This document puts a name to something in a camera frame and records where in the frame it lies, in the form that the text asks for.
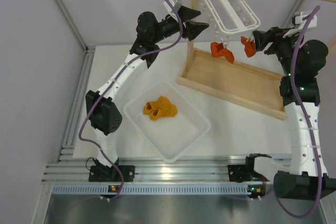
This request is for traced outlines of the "orange sock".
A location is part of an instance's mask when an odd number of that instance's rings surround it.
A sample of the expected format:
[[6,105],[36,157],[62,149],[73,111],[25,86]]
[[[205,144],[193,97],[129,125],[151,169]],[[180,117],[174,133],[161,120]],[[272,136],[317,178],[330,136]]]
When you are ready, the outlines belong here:
[[233,53],[229,49],[224,47],[222,43],[211,43],[211,55],[214,58],[224,57],[231,64],[233,64],[235,61]]
[[240,41],[244,45],[244,51],[245,51],[245,54],[248,58],[250,58],[250,57],[252,57],[256,54],[257,51],[256,51],[255,42],[254,42],[253,39],[241,36]]

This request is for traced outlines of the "white clip hanger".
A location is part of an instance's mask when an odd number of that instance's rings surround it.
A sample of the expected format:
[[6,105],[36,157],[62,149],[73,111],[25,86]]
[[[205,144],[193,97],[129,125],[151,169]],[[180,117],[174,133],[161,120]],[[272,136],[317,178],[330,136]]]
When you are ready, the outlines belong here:
[[228,44],[242,37],[253,38],[260,19],[245,0],[198,0],[200,21],[209,23],[214,39]]

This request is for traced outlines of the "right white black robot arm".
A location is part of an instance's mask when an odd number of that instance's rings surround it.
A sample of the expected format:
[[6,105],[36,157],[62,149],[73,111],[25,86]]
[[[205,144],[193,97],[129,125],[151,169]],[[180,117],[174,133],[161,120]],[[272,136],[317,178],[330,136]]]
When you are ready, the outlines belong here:
[[271,163],[266,168],[266,156],[255,158],[245,166],[251,180],[262,175],[271,180],[275,195],[283,199],[316,200],[335,191],[335,179],[329,177],[319,142],[318,113],[320,92],[317,74],[326,64],[329,52],[319,40],[308,40],[293,55],[299,33],[287,35],[288,29],[273,27],[253,32],[256,51],[276,55],[285,75],[279,92],[288,116],[291,139],[291,163],[288,169]]

